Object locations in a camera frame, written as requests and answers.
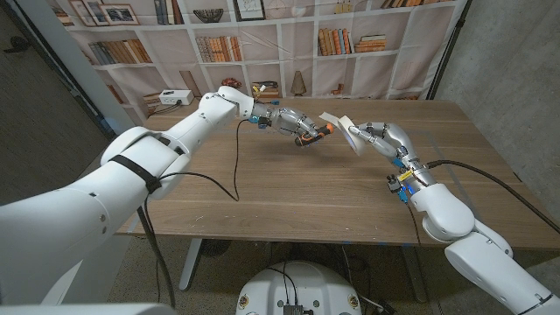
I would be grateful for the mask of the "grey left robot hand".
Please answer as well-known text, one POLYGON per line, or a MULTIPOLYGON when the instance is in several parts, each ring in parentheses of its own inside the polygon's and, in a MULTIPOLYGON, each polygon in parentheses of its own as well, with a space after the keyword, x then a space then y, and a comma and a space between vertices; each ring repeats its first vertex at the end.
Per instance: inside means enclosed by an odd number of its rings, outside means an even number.
POLYGON ((293 108, 273 109, 270 125, 283 135, 295 136, 297 146, 312 144, 333 132, 333 126, 330 123, 319 127, 305 113, 293 108))

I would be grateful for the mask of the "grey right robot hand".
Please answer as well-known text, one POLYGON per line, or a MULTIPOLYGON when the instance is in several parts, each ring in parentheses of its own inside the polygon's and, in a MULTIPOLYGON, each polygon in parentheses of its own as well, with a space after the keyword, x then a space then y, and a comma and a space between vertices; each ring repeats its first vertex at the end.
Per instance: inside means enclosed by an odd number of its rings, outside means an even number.
POLYGON ((398 167, 422 168, 409 136, 395 123, 364 122, 345 127, 344 131, 346 140, 358 156, 370 145, 398 167))

